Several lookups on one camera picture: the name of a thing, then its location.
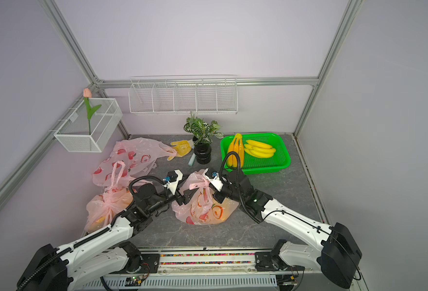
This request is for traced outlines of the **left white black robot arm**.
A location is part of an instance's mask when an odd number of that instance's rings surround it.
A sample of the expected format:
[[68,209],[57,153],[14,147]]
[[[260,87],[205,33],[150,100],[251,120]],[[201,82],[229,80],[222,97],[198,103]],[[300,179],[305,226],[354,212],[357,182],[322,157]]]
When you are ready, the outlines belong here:
[[164,179],[142,179],[146,183],[138,190],[133,187],[140,178],[129,184],[132,202],[107,225],[62,246],[41,247],[17,282],[17,290],[74,291],[112,272],[140,270],[141,252],[130,238],[142,232],[170,203],[187,202],[180,193],[179,183],[184,181],[180,170],[169,172]]

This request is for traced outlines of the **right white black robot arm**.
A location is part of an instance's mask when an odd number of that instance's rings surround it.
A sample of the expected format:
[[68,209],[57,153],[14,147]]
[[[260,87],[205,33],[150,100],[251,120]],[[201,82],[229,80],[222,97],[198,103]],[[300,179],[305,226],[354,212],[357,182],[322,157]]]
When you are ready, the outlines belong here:
[[240,166],[229,173],[224,173],[223,169],[205,170],[203,176],[215,191],[215,201],[239,202],[239,209],[257,224],[272,224],[305,243],[304,247],[299,247],[281,239],[269,252],[257,252],[257,271],[278,272],[294,267],[319,270],[343,289],[362,279],[358,268],[362,251],[343,224],[331,226],[287,208],[271,195],[255,189]]

